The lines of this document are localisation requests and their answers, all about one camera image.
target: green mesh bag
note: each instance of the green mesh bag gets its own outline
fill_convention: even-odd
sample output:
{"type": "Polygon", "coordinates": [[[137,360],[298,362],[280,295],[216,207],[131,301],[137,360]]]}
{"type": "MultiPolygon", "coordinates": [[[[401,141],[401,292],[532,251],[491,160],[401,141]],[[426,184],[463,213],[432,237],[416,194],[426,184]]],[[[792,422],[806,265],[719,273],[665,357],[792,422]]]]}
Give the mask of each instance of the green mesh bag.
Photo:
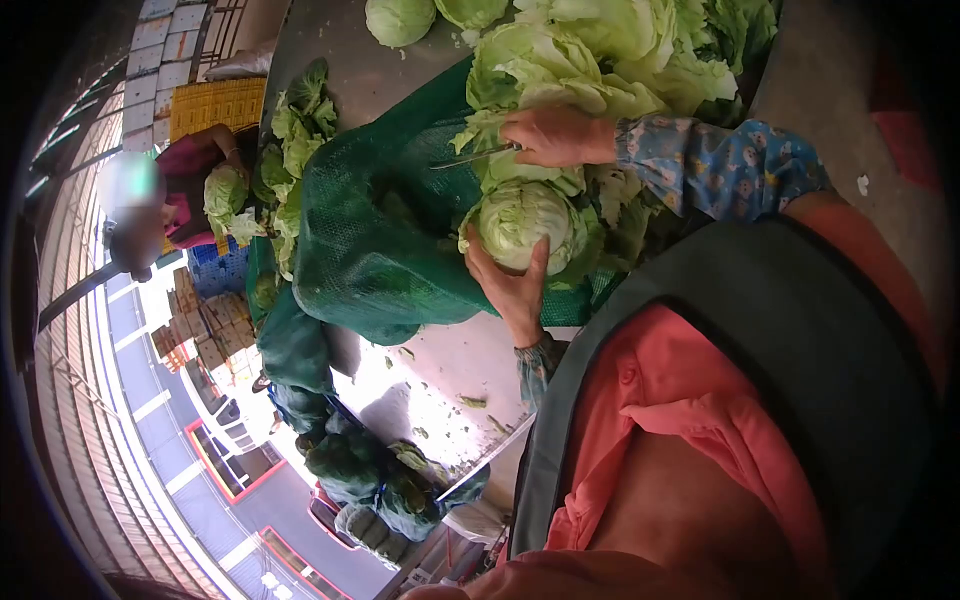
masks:
{"type": "Polygon", "coordinates": [[[263,371],[274,383],[315,394],[336,394],[324,324],[300,309],[285,282],[260,327],[256,347],[263,371]]]}
{"type": "MultiPolygon", "coordinates": [[[[310,158],[294,269],[294,295],[310,316],[392,346],[421,324],[495,314],[449,238],[480,201],[479,182],[469,165],[428,169],[453,157],[449,141],[471,113],[469,69],[461,61],[310,158]]],[[[593,297],[586,282],[547,292],[541,320],[583,324],[593,297]]]]}
{"type": "Polygon", "coordinates": [[[256,280],[261,273],[274,273],[274,247],[266,237],[254,237],[247,253],[247,304],[250,305],[250,318],[254,324],[267,316],[267,311],[256,304],[256,280]]]}

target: hand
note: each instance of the hand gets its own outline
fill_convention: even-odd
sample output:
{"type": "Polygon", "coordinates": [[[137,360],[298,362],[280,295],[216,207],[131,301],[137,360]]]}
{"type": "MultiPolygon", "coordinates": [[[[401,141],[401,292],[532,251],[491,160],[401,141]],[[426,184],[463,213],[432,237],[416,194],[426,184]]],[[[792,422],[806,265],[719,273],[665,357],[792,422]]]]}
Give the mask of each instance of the hand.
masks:
{"type": "Polygon", "coordinates": [[[233,150],[227,156],[227,160],[224,160],[221,164],[228,164],[237,171],[240,172],[240,177],[243,178],[244,183],[247,185],[247,188],[250,189],[250,171],[244,166],[243,161],[240,159],[240,152],[233,150]]]}
{"type": "Polygon", "coordinates": [[[543,280],[550,258],[550,239],[543,237],[534,247],[530,268],[520,276],[504,273],[483,248],[473,225],[467,226],[467,268],[510,328],[517,348],[529,348],[543,336],[540,310],[543,308],[543,280]]]}
{"type": "Polygon", "coordinates": [[[616,162],[613,121],[573,107],[518,110],[507,115],[500,137],[523,146],[517,164],[572,167],[616,162]]]}

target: yellow plastic crate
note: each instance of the yellow plastic crate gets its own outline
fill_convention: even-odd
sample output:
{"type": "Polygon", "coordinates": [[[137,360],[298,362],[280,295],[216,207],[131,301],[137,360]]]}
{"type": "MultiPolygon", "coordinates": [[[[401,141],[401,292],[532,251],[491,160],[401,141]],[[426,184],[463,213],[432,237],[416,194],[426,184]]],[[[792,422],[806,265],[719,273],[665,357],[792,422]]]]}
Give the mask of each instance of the yellow plastic crate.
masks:
{"type": "Polygon", "coordinates": [[[223,123],[232,131],[260,122],[267,78],[181,85],[170,103],[170,141],[223,123]]]}

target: stack of boxes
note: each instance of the stack of boxes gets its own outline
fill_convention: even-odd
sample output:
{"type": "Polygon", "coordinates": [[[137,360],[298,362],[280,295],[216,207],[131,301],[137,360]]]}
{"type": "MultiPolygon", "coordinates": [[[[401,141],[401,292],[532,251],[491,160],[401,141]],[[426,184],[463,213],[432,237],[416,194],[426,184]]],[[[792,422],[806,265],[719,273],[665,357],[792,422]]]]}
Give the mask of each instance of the stack of boxes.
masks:
{"type": "Polygon", "coordinates": [[[251,386],[263,363],[247,302],[236,294],[222,294],[206,300],[200,312],[211,336],[198,344],[198,352],[213,382],[220,388],[251,386]]]}
{"type": "Polygon", "coordinates": [[[176,372],[199,356],[221,390],[249,388],[263,362],[247,302],[237,294],[199,300],[186,267],[174,271],[174,284],[167,296],[173,318],[152,334],[163,364],[176,372]]]}
{"type": "Polygon", "coordinates": [[[160,361],[170,372],[177,372],[197,358],[197,343],[207,337],[200,318],[200,301],[186,267],[174,271],[173,291],[167,292],[173,318],[151,334],[160,361]]]}

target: cardboard box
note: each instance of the cardboard box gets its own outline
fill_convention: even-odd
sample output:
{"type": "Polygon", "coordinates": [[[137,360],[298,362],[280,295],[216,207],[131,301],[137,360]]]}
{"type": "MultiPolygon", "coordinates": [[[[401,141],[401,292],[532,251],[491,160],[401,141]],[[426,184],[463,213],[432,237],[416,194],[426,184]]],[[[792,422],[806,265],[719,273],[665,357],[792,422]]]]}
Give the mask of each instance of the cardboard box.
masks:
{"type": "Polygon", "coordinates": [[[233,374],[237,374],[240,371],[247,369],[247,351],[245,349],[241,349],[237,352],[234,352],[230,355],[228,363],[233,374]]]}
{"type": "Polygon", "coordinates": [[[263,358],[260,356],[260,352],[256,350],[256,346],[247,348],[247,365],[250,367],[253,376],[260,375],[260,371],[263,370],[263,358]]]}
{"type": "Polygon", "coordinates": [[[176,315],[179,312],[183,312],[182,310],[180,310],[180,301],[177,300],[176,289],[167,291],[167,305],[170,306],[171,315],[176,315]]]}
{"type": "Polygon", "coordinates": [[[203,313],[204,318],[206,319],[207,324],[210,325],[210,330],[216,334],[217,331],[220,331],[224,324],[217,318],[217,313],[210,306],[209,300],[201,303],[200,311],[203,313]]]}
{"type": "Polygon", "coordinates": [[[230,314],[230,321],[232,323],[250,322],[250,308],[248,308],[247,303],[242,298],[236,294],[230,294],[227,296],[225,303],[228,305],[227,311],[230,314]]]}
{"type": "Polygon", "coordinates": [[[187,327],[195,338],[201,337],[201,334],[206,334],[206,326],[204,325],[203,318],[200,316],[200,312],[191,310],[188,313],[184,313],[183,316],[186,318],[187,327]]]}
{"type": "Polygon", "coordinates": [[[204,361],[204,366],[211,372],[224,364],[224,355],[213,340],[202,342],[197,347],[197,351],[200,359],[204,361]]]}
{"type": "Polygon", "coordinates": [[[190,276],[190,270],[186,267],[180,267],[174,271],[174,287],[178,290],[186,286],[193,287],[193,278],[190,276]]]}
{"type": "Polygon", "coordinates": [[[161,325],[156,331],[150,334],[150,339],[154,342],[156,353],[160,356],[169,354],[174,346],[173,340],[170,339],[170,335],[166,329],[166,325],[161,325]]]}
{"type": "Polygon", "coordinates": [[[170,331],[173,334],[174,341],[182,344],[187,340],[193,339],[193,330],[190,328],[190,322],[186,320],[186,315],[177,313],[170,320],[170,331]]]}
{"type": "Polygon", "coordinates": [[[250,386],[252,388],[253,381],[255,379],[256,379],[256,376],[254,376],[253,373],[251,373],[250,369],[248,368],[244,368],[239,372],[233,373],[234,385],[237,385],[237,386],[250,386]]]}
{"type": "Polygon", "coordinates": [[[207,367],[207,370],[210,371],[210,377],[213,379],[213,383],[217,384],[217,387],[221,388],[221,390],[233,385],[233,372],[227,365],[220,365],[215,369],[207,367]]]}
{"type": "Polygon", "coordinates": [[[244,348],[256,348],[256,336],[253,335],[252,329],[247,328],[238,331],[237,334],[240,336],[240,344],[243,344],[244,348]]]}
{"type": "Polygon", "coordinates": [[[223,340],[224,349],[229,352],[230,355],[247,349],[247,345],[240,341],[240,335],[237,334],[232,324],[220,330],[220,339],[223,340]]]}
{"type": "Polygon", "coordinates": [[[213,316],[220,322],[220,327],[226,326],[233,321],[228,310],[229,300],[224,300],[225,297],[223,296],[214,296],[206,301],[206,307],[213,311],[213,316]]]}

